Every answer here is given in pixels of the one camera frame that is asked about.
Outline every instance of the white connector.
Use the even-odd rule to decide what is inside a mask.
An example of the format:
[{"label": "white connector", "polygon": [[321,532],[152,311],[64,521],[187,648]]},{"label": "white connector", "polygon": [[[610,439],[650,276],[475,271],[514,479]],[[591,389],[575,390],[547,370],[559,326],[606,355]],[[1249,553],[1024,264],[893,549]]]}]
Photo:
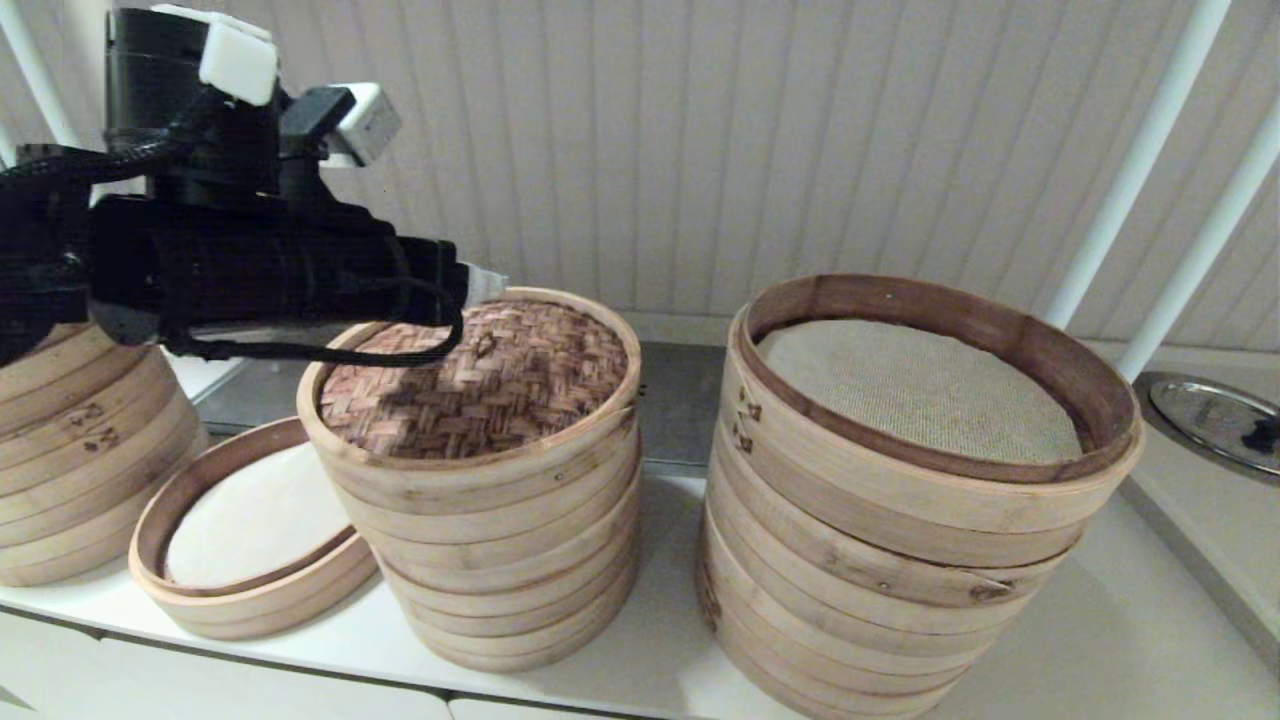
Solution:
[{"label": "white connector", "polygon": [[323,168],[364,168],[387,150],[401,128],[399,114],[376,82],[335,83],[356,96],[356,106],[329,136],[329,159]]},{"label": "white connector", "polygon": [[259,108],[271,101],[280,54],[270,32],[223,13],[170,4],[152,5],[151,10],[209,26],[200,58],[200,82]]},{"label": "white connector", "polygon": [[481,302],[497,300],[502,297],[502,293],[507,292],[507,275],[477,268],[471,263],[463,263],[463,265],[468,269],[467,304],[463,307],[475,307]]}]

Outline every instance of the cloth liner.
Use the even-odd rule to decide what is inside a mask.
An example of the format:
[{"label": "cloth liner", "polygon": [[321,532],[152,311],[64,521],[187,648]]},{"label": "cloth liner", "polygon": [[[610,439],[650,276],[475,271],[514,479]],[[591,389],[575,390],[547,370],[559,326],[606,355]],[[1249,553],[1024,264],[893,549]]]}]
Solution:
[{"label": "cloth liner", "polygon": [[275,570],[351,524],[310,442],[227,475],[183,516],[165,556],[180,584],[218,587]]},{"label": "cloth liner", "polygon": [[864,425],[934,450],[1004,462],[1080,455],[1066,410],[1036,380],[956,338],[869,320],[769,333],[764,363]]}]

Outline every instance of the white countertop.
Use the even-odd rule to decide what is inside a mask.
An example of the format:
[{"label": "white countertop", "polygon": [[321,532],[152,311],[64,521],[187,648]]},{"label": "white countertop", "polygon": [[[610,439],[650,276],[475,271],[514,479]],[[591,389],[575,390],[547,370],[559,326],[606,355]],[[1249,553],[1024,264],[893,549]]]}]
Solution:
[{"label": "white countertop", "polygon": [[[381,580],[301,628],[248,642],[189,635],[118,560],[0,605],[111,633],[425,687],[654,717],[795,720],[714,643],[692,587],[703,482],[650,477],[640,582],[609,629],[550,667],[493,675],[413,639]],[[1024,616],[929,719],[1275,720],[1280,685],[1210,597],[1119,497]]]},{"label": "white countertop", "polygon": [[1206,460],[1149,425],[1147,437],[1133,480],[1280,637],[1280,488]]}]

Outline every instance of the woven bamboo lid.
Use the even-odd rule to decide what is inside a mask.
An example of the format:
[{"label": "woven bamboo lid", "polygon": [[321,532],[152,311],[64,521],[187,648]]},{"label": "woven bamboo lid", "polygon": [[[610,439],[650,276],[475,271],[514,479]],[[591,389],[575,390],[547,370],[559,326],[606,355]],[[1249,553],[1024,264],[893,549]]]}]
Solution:
[{"label": "woven bamboo lid", "polygon": [[[337,366],[320,393],[324,424],[378,455],[477,457],[573,425],[603,405],[627,374],[618,334],[572,307],[503,300],[463,315],[462,342],[440,366]],[[358,348],[425,350],[445,334],[444,328],[396,324]]]}]

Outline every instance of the white cabinet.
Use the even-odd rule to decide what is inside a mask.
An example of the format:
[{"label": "white cabinet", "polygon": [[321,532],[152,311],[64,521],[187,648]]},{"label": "white cabinet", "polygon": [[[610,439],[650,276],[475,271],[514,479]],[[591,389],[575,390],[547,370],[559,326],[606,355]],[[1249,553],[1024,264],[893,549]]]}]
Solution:
[{"label": "white cabinet", "polygon": [[595,717],[609,717],[608,715],[594,715],[585,710],[566,712],[563,710],[545,710],[486,700],[456,700],[449,703],[449,710],[453,712],[453,720],[593,720]]},{"label": "white cabinet", "polygon": [[0,612],[0,720],[452,720],[444,700],[261,667]]},{"label": "white cabinet", "polygon": [[0,612],[0,685],[42,720],[124,717],[120,710],[146,694],[101,651],[78,630]]},{"label": "white cabinet", "polygon": [[145,682],[128,719],[451,720],[425,691],[325,678],[105,639],[102,657]]}]

